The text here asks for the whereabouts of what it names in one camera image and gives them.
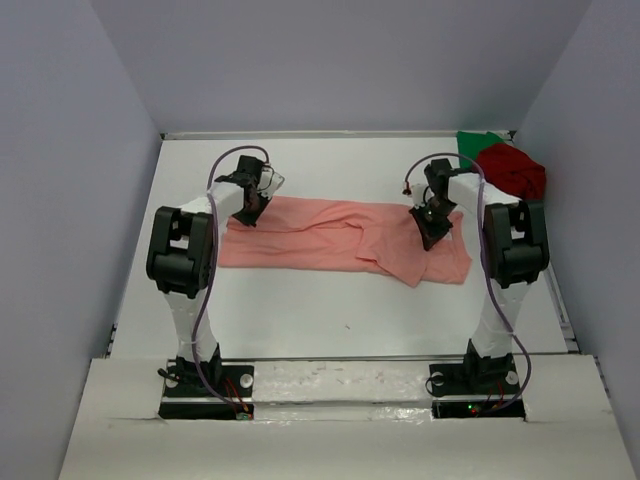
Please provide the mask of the pink t shirt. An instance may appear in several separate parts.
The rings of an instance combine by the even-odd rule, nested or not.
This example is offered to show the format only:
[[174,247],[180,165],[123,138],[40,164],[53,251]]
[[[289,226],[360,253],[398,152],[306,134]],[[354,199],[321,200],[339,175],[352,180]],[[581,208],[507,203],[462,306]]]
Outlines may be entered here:
[[218,265],[372,273],[411,288],[423,281],[462,285],[472,264],[462,219],[451,214],[450,232],[425,250],[407,206],[281,196],[255,227],[228,222]]

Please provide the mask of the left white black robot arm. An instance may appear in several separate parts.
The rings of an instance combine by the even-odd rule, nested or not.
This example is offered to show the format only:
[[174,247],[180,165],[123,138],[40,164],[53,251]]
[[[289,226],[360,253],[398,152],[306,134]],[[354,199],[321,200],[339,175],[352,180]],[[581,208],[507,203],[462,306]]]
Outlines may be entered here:
[[159,373],[227,404],[231,400],[218,392],[223,365],[207,312],[222,236],[231,219],[256,226],[284,182],[258,146],[262,159],[241,154],[233,172],[216,174],[223,160],[244,149],[234,147],[214,161],[201,196],[156,211],[146,259],[146,275],[169,305],[178,341],[174,369]]

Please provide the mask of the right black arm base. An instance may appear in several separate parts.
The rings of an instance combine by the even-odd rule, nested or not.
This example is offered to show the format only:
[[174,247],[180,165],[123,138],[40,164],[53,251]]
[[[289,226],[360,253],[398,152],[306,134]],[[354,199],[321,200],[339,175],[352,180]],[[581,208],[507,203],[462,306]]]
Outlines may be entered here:
[[487,380],[471,384],[461,363],[437,363],[429,366],[425,390],[432,398],[434,419],[515,418],[524,420],[521,399],[507,405],[520,390],[515,364]]

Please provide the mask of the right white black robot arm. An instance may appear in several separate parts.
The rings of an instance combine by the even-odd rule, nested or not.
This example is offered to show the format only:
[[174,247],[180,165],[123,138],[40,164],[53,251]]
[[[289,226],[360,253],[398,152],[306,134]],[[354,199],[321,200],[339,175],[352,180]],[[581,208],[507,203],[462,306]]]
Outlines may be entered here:
[[532,371],[516,371],[513,351],[526,348],[515,324],[529,288],[550,260],[544,206],[492,185],[472,162],[454,168],[451,154],[429,154],[419,160],[425,183],[404,187],[414,205],[410,213],[425,250],[451,233],[454,209],[474,213],[486,296],[477,328],[459,363],[433,364],[425,387],[435,398],[507,394],[515,402]]

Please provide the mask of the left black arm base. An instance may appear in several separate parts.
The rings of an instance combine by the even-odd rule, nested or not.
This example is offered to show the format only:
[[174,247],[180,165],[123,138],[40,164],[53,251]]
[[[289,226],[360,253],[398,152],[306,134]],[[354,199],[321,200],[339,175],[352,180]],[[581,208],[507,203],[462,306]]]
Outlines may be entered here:
[[250,421],[254,419],[255,368],[250,364],[223,363],[222,377],[212,394],[198,374],[178,374],[175,362],[160,368],[163,391],[158,414],[165,420]]

